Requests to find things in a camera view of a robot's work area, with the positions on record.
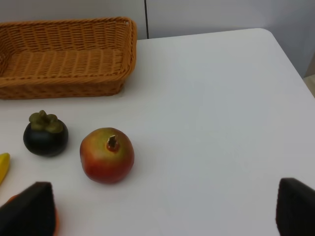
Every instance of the table surface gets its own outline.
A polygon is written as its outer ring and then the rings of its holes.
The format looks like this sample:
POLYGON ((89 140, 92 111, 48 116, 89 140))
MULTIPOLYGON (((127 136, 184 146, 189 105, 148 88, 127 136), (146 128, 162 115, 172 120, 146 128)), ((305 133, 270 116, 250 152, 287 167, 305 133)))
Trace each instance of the table surface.
POLYGON ((264 29, 142 40, 119 95, 0 102, 0 152, 12 155, 0 204, 35 181, 53 184, 60 236, 278 236, 278 183, 315 187, 315 100, 264 29), (53 159, 29 153, 29 115, 69 128, 53 159), (129 176, 102 185, 79 146, 95 129, 125 132, 129 176))

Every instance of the white wall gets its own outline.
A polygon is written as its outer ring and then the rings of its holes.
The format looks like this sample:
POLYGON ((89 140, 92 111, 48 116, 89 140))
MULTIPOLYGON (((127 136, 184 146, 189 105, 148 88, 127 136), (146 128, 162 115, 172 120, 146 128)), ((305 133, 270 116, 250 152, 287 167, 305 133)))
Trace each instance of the white wall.
POLYGON ((128 16, 147 38, 143 0, 0 0, 0 22, 128 16))
POLYGON ((150 38, 265 28, 301 76, 315 51, 315 0, 147 0, 147 7, 150 38))

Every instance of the woven basket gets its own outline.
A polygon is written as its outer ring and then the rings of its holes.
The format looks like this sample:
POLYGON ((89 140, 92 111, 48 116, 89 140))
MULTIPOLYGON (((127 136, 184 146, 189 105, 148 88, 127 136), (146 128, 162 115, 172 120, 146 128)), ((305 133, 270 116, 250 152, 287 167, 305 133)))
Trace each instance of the woven basket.
POLYGON ((136 62, 129 18, 0 24, 0 98, 117 94, 136 62))

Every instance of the banana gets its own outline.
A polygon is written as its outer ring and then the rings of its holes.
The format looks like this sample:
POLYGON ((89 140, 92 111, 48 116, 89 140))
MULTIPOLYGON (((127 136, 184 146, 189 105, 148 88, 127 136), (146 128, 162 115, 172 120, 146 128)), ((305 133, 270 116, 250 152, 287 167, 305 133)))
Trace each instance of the banana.
POLYGON ((9 166, 10 154, 9 153, 0 154, 0 184, 9 170, 9 166))

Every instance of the artificial fruit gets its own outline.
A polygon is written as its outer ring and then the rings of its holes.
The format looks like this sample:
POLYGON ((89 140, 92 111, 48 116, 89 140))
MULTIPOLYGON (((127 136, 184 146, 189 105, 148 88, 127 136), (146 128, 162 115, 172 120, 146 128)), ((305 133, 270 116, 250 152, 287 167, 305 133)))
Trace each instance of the artificial fruit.
POLYGON ((68 129, 57 116, 40 111, 32 114, 29 121, 23 141, 31 153, 56 156, 66 148, 68 129))
POLYGON ((115 128, 101 128, 89 134, 81 143, 80 156, 85 174, 101 183, 120 181, 134 163, 131 141, 115 128))
POLYGON ((0 183, 5 178, 5 175, 9 170, 9 166, 10 166, 10 154, 9 153, 0 154, 0 183))

